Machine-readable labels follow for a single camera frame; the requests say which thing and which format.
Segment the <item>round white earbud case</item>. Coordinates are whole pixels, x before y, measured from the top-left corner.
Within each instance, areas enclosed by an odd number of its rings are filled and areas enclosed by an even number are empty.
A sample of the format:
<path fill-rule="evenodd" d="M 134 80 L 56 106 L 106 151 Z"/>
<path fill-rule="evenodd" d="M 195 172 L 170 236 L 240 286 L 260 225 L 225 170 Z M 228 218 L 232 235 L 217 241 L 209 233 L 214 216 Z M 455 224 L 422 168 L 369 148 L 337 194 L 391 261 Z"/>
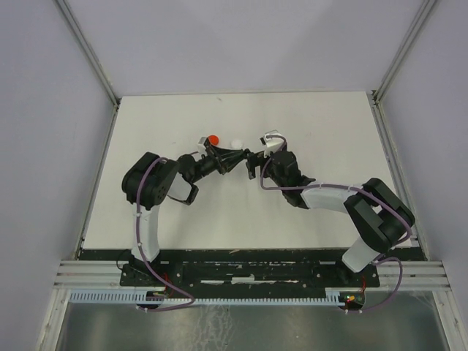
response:
<path fill-rule="evenodd" d="M 244 146 L 244 143 L 242 140 L 234 139 L 230 145 L 233 149 L 242 149 Z"/>

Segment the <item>round orange earbud case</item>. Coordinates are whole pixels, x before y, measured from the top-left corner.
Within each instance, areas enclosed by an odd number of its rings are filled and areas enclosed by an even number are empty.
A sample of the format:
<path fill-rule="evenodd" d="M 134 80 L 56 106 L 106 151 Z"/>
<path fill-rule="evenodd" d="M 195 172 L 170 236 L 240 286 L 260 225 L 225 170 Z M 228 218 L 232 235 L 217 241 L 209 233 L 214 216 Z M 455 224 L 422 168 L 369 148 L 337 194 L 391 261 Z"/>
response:
<path fill-rule="evenodd" d="M 217 146 L 219 144 L 219 137 L 216 135 L 209 135 L 208 141 L 210 142 L 211 145 Z"/>

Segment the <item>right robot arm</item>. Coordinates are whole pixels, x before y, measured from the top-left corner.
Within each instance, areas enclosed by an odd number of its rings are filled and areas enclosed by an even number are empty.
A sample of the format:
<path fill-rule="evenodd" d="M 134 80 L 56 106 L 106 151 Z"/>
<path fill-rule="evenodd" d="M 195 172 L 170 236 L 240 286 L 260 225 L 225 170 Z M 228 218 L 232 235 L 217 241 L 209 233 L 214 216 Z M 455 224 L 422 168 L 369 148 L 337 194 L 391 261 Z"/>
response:
<path fill-rule="evenodd" d="M 370 178 L 357 186 L 324 184 L 308 178 L 299 170 L 291 151 L 250 153 L 246 167 L 251 179 L 260 171 L 260 186 L 280 191 L 293 207 L 325 209 L 350 216 L 358 239 L 342 255 L 336 266 L 336 279 L 352 286 L 362 277 L 362 270 L 411 236 L 415 216 L 379 178 Z"/>

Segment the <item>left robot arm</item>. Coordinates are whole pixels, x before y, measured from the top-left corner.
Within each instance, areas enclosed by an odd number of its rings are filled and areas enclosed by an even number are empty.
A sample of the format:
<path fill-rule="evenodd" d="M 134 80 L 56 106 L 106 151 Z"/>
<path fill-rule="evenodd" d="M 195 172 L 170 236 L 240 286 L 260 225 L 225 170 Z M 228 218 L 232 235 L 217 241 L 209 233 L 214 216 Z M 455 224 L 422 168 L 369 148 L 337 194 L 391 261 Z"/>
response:
<path fill-rule="evenodd" d="M 205 144 L 202 151 L 183 154 L 177 160 L 165 159 L 149 151 L 127 171 L 121 183 L 126 200 L 133 206 L 135 239 L 129 263 L 124 272 L 136 271 L 144 284 L 156 284 L 162 276 L 162 268 L 155 263 L 160 253 L 158 241 L 159 210 L 167 198 L 191 205 L 197 196 L 195 184 L 217 172 L 229 173 L 247 158 L 247 150 L 224 149 Z"/>

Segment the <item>right controller board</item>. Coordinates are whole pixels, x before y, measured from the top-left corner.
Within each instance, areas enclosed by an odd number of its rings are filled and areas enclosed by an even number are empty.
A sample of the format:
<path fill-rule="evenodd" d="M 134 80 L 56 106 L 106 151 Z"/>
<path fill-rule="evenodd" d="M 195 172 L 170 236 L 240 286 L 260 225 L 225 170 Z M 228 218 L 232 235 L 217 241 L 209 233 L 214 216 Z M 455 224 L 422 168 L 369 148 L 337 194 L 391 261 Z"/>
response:
<path fill-rule="evenodd" d="M 346 292 L 344 294 L 344 309 L 360 310 L 365 304 L 366 296 L 363 292 Z"/>

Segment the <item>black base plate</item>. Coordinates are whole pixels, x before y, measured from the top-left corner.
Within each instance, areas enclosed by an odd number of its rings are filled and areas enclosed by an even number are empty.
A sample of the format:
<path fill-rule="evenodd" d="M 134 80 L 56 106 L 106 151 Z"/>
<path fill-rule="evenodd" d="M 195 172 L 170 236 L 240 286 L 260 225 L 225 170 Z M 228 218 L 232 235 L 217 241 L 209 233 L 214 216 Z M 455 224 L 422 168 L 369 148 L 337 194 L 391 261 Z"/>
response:
<path fill-rule="evenodd" d="M 122 286 L 157 286 L 154 274 L 178 287 L 202 284 L 275 284 L 299 283 L 307 287 L 379 287 L 380 279 L 374 266 L 353 273 L 335 262 L 273 261 L 273 262 L 163 262 L 151 264 L 125 264 L 121 274 Z"/>

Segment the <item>right aluminium corner post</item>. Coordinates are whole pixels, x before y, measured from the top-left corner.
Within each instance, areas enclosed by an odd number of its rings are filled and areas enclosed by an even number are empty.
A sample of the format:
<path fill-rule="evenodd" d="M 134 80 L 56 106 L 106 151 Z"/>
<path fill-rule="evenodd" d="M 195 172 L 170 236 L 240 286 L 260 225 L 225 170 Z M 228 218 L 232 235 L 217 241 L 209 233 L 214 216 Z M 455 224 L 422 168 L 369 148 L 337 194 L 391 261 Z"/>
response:
<path fill-rule="evenodd" d="M 407 57 L 415 46 L 419 36 L 423 32 L 438 4 L 439 1 L 437 0 L 422 1 L 390 63 L 390 66 L 383 75 L 378 88 L 372 93 L 372 99 L 375 105 L 381 103 L 385 98 L 391 84 L 395 80 L 400 69 L 403 67 L 403 64 L 407 60 Z"/>

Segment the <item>aluminium corner post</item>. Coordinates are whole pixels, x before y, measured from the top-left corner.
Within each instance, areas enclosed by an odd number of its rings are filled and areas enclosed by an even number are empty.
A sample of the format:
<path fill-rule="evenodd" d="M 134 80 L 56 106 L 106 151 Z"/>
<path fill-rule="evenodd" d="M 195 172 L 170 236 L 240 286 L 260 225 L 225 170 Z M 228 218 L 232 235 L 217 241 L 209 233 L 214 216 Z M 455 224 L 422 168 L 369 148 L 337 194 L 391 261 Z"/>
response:
<path fill-rule="evenodd" d="M 403 67 L 403 64 L 407 60 L 407 57 L 415 46 L 419 36 L 423 32 L 438 4 L 439 1 L 437 0 L 422 1 L 390 63 L 390 66 L 383 75 L 378 88 L 372 93 L 372 99 L 375 105 L 381 103 L 385 98 L 391 84 L 395 80 L 400 69 Z"/>
<path fill-rule="evenodd" d="M 115 93 L 109 78 L 105 74 L 103 66 L 94 52 L 94 49 L 92 48 L 91 43 L 86 38 L 78 18 L 72 10 L 71 4 L 66 0 L 53 0 L 53 3 L 56 5 L 57 10 L 71 31 L 74 40 L 78 44 L 78 47 L 84 55 L 85 60 L 90 66 L 92 72 L 95 74 L 108 99 L 111 101 L 114 107 L 118 107 L 121 99 Z"/>

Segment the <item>aluminium frame rail front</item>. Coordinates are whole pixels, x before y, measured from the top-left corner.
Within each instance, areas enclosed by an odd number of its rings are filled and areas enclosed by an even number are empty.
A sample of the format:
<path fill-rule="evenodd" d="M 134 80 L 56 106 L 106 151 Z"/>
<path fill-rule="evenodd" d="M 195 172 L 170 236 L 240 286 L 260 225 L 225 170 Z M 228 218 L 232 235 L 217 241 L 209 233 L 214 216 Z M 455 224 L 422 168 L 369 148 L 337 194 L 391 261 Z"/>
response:
<path fill-rule="evenodd" d="M 400 292 L 450 291 L 443 264 L 440 261 L 406 261 L 402 263 L 403 276 Z M 398 281 L 399 266 L 395 262 L 377 266 L 379 285 L 366 285 L 369 292 L 391 291 Z M 56 289 L 119 289 L 121 271 L 111 261 L 63 261 L 60 263 L 53 286 Z"/>

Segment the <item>left aluminium corner post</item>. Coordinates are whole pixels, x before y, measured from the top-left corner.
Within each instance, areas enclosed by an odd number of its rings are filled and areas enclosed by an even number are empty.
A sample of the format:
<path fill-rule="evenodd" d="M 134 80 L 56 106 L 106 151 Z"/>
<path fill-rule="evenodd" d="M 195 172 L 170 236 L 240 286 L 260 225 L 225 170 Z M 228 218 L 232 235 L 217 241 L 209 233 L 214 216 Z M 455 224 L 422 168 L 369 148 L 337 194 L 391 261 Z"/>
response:
<path fill-rule="evenodd" d="M 114 107 L 118 107 L 121 99 L 115 93 L 109 78 L 105 74 L 103 66 L 94 52 L 94 49 L 92 48 L 91 43 L 86 38 L 78 18 L 72 10 L 71 4 L 66 0 L 53 0 L 53 3 L 56 5 L 57 10 L 71 31 L 74 40 L 78 44 L 78 47 L 84 55 L 85 60 L 90 66 L 92 72 L 95 74 L 108 99 L 111 101 Z"/>

